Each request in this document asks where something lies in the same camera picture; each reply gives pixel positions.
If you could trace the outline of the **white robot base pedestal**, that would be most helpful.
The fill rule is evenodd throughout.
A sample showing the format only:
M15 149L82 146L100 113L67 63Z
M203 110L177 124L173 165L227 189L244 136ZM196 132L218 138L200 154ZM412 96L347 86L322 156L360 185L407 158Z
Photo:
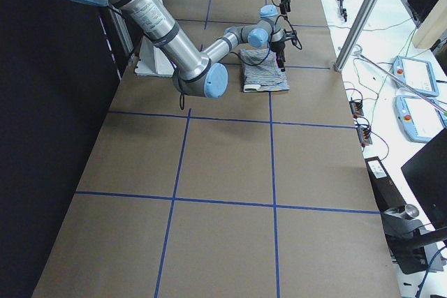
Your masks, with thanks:
M139 76L171 78L174 68L165 54L153 46L152 42L143 37L138 52L138 62L135 73Z

